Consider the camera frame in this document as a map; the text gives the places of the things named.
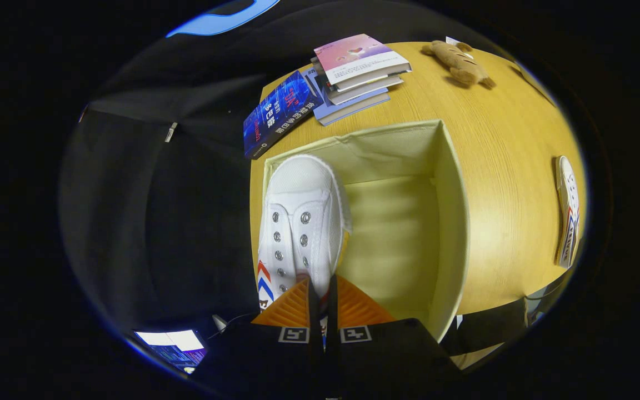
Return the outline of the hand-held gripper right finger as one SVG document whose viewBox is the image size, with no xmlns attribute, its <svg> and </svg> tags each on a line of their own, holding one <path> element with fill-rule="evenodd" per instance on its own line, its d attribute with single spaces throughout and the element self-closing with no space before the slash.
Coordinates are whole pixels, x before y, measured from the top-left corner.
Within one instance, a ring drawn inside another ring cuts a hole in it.
<svg viewBox="0 0 640 400">
<path fill-rule="evenodd" d="M 438 399 L 462 376 L 419 319 L 396 319 L 348 279 L 331 278 L 329 398 Z"/>
</svg>

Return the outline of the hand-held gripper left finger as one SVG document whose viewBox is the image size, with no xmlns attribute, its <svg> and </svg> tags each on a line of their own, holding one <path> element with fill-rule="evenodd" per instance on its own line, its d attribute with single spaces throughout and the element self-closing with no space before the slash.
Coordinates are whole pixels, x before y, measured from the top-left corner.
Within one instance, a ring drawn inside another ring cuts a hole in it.
<svg viewBox="0 0 640 400">
<path fill-rule="evenodd" d="M 211 398 L 322 398 L 318 298 L 308 279 L 264 311 L 229 324 L 192 380 Z"/>
</svg>

